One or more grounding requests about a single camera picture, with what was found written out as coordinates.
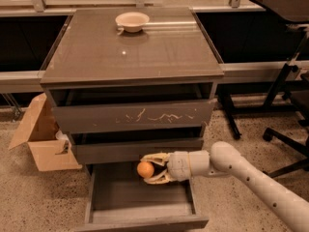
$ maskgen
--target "open cardboard box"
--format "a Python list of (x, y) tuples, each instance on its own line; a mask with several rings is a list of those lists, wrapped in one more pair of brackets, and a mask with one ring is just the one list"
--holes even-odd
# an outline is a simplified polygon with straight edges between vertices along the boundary
[(27, 142), (39, 171), (80, 169), (68, 142), (55, 137), (58, 125), (45, 94), (34, 97), (14, 133), (9, 149)]

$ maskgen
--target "speckled floor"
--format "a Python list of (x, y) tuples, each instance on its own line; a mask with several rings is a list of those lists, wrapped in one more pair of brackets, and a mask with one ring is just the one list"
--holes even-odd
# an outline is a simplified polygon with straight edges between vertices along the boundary
[[(205, 132), (205, 150), (224, 140), (265, 171), (302, 159), (277, 139), (265, 142), (266, 126), (304, 142), (307, 130), (296, 113), (241, 116), (241, 140), (234, 140), (222, 110), (214, 110)], [(83, 170), (39, 172), (26, 144), (8, 150), (19, 121), (10, 109), (0, 109), (0, 231), (73, 231), (83, 223), (89, 178)], [(299, 170), (276, 179), (309, 201), (309, 173)], [(203, 230), (290, 231), (246, 186), (234, 177), (194, 179), (198, 209), (210, 218)]]

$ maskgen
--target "chair base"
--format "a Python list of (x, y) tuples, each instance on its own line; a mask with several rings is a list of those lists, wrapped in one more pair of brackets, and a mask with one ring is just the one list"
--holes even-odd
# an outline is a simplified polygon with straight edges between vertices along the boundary
[(270, 112), (292, 112), (296, 111), (293, 105), (260, 105), (250, 107), (235, 107), (232, 97), (229, 94), (219, 94), (219, 102), (221, 103), (225, 115), (230, 123), (234, 139), (240, 139), (241, 133), (235, 122), (233, 115), (235, 114), (253, 114), (253, 113), (270, 113)]
[(272, 137), (275, 136), (282, 142), (286, 143), (296, 151), (300, 152), (302, 155), (306, 157), (306, 159), (300, 160), (296, 163), (293, 163), (291, 165), (285, 166), (283, 168), (280, 168), (276, 171), (273, 171), (271, 173), (266, 173), (269, 177), (274, 178), (278, 177), (284, 174), (288, 174), (294, 171), (297, 171), (299, 169), (304, 169), (305, 171), (309, 171), (309, 147), (308, 147), (308, 142), (309, 142), (309, 137), (307, 138), (306, 145), (302, 145), (294, 140), (292, 140), (290, 137), (287, 137), (281, 133), (279, 133), (276, 130), (273, 130), (271, 128), (267, 128), (263, 134), (263, 140), (269, 142), (271, 141)]

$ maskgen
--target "white bowl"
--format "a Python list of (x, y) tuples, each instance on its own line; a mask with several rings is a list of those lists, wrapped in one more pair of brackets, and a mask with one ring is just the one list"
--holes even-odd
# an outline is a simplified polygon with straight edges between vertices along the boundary
[(116, 23), (123, 26), (124, 30), (129, 33), (141, 31), (148, 21), (149, 17), (146, 14), (138, 12), (124, 13), (116, 17)]

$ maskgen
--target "cabinet top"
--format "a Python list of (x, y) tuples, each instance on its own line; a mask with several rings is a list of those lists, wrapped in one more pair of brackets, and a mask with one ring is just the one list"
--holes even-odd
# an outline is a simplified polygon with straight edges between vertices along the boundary
[[(126, 12), (150, 21), (138, 33), (123, 32), (115, 18)], [(153, 84), (222, 75), (190, 9), (112, 8), (74, 14), (41, 84)]]

